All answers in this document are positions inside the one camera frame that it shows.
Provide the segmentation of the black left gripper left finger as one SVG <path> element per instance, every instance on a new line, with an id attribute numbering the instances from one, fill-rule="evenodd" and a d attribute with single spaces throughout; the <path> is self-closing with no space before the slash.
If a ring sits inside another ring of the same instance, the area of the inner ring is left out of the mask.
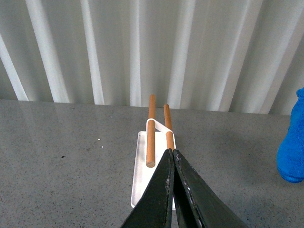
<path id="1" fill-rule="evenodd" d="M 174 171 L 172 149 L 167 149 L 123 228 L 171 227 Z"/>

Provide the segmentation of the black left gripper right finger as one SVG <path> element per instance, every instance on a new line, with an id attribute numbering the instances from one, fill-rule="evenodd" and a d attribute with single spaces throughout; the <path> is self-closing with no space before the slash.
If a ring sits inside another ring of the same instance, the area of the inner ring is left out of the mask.
<path id="1" fill-rule="evenodd" d="M 179 150 L 173 151 L 173 158 L 173 195 L 180 228 L 247 227 L 213 192 Z"/>

